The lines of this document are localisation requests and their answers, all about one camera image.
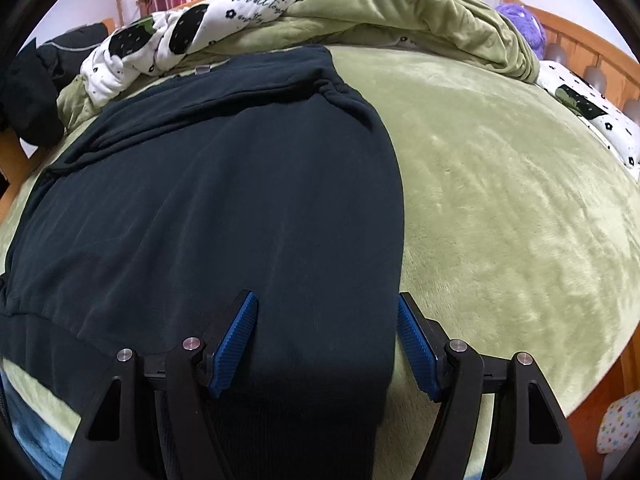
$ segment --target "purple plush toy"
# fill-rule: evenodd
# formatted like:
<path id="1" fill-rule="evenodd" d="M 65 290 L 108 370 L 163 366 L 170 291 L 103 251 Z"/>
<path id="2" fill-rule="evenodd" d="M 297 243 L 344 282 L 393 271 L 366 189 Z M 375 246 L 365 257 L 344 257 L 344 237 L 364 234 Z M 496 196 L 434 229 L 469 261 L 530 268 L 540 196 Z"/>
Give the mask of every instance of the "purple plush toy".
<path id="1" fill-rule="evenodd" d="M 538 59 L 542 59 L 545 55 L 546 34 L 536 15 L 520 4 L 500 4 L 495 10 L 513 23 Z"/>

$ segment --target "blue textured pad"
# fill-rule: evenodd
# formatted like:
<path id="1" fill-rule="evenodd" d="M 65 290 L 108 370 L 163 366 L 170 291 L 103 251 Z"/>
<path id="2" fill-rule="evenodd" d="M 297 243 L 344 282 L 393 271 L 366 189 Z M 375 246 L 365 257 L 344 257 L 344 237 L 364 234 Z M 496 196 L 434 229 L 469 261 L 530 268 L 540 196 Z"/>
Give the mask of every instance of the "blue textured pad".
<path id="1" fill-rule="evenodd" d="M 402 296 L 398 298 L 398 336 L 418 388 L 437 402 L 441 392 L 436 373 L 436 358 Z"/>
<path id="2" fill-rule="evenodd" d="M 209 383 L 209 391 L 216 399 L 231 386 L 257 317 L 258 298 L 250 292 L 213 357 L 213 377 Z"/>

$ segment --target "blue fabric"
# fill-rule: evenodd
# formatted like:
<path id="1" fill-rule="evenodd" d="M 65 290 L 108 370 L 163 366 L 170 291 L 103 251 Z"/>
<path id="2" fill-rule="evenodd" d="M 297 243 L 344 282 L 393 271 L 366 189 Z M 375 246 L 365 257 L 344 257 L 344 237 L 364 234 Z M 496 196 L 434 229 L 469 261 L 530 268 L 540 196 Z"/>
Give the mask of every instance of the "blue fabric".
<path id="1" fill-rule="evenodd" d="M 34 412 L 0 373 L 14 435 L 46 480 L 60 480 L 70 443 Z"/>

